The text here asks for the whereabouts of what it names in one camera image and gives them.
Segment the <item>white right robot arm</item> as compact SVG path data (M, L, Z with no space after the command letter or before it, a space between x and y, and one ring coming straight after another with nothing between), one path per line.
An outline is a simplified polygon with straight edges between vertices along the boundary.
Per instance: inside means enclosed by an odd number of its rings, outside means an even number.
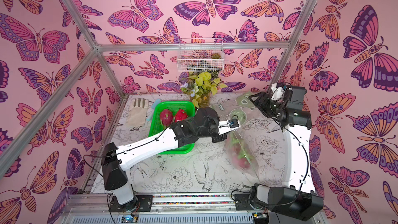
M249 97L265 117L273 119L280 127L287 153L282 186L255 184L246 194L255 209L303 222L323 209L323 198L317 195L311 174L312 118L310 112L303 110L306 92L304 87L276 83L267 92Z

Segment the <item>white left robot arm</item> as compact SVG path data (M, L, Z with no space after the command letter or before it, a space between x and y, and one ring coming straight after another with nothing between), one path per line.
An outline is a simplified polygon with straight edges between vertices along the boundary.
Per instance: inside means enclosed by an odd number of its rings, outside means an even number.
M221 121L214 109L206 107L141 141L120 146L109 143L101 155L104 188L113 193L118 204L135 205L137 197L130 173L134 165L164 151L194 144L201 138L210 138L213 143L225 141L229 132L239 128L238 117Z

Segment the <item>clear zip-top bag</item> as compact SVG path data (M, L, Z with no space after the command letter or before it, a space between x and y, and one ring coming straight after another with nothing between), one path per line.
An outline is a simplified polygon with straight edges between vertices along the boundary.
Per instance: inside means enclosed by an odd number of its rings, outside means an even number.
M251 95L251 92L217 94L215 99L211 100L210 107L217 112L220 120L237 118L241 125L247 125L264 118L249 99Z

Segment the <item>red dragon fruit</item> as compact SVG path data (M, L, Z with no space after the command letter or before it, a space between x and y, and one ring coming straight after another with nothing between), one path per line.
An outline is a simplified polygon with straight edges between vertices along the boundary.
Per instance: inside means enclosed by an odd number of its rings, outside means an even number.
M163 127L167 128L174 121L174 115L169 109L164 109L160 113L160 121Z
M188 117L189 116L188 116L188 114L186 113L185 110L179 109L177 111L177 113L175 114L175 116L174 116L174 122L179 122L179 121L186 120Z

